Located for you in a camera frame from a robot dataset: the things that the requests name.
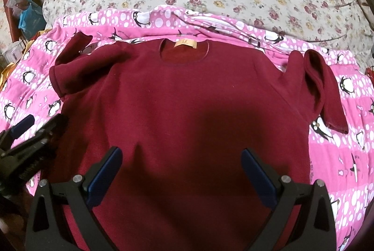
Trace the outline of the dark red fleece shirt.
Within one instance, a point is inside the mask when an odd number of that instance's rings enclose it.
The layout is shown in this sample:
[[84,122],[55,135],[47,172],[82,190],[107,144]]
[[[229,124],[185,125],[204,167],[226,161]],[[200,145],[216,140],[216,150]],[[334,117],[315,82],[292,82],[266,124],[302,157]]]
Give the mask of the dark red fleece shirt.
[[291,52],[280,71],[259,50],[216,41],[118,41],[86,55],[90,42],[77,33],[50,68],[68,126],[46,177],[70,180],[119,147],[95,215],[120,250],[243,250],[270,211],[241,152],[307,183],[311,124],[348,132],[337,80],[314,50]]

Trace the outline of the pink penguin blanket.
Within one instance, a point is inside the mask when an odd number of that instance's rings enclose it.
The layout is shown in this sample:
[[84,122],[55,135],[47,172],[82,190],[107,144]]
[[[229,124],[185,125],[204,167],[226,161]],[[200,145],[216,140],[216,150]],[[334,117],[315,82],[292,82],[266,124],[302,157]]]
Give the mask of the pink penguin blanket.
[[178,7],[61,18],[1,91],[1,128],[69,119],[51,182],[106,151],[122,167],[95,209],[120,250],[243,250],[269,214],[245,175],[327,184],[344,250],[373,199],[373,85],[349,51]]

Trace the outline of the blue plastic bag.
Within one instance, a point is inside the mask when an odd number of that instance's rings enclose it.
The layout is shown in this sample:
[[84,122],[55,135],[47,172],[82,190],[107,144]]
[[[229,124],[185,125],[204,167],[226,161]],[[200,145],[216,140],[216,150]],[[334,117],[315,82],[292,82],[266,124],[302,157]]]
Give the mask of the blue plastic bag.
[[18,28],[28,41],[40,30],[44,30],[45,26],[46,21],[43,17],[42,8],[35,3],[29,4],[29,7],[20,14]]

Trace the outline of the red shelf frame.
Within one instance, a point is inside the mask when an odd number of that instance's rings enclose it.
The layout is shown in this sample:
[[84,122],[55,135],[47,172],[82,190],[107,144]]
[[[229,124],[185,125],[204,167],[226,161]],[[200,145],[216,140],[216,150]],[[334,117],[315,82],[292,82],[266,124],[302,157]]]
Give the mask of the red shelf frame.
[[6,6],[8,0],[3,0],[4,4],[4,11],[6,14],[6,18],[8,21],[8,25],[10,28],[10,36],[12,42],[16,42],[19,40],[20,36],[22,35],[21,31],[18,28],[18,19],[14,18],[12,9]]

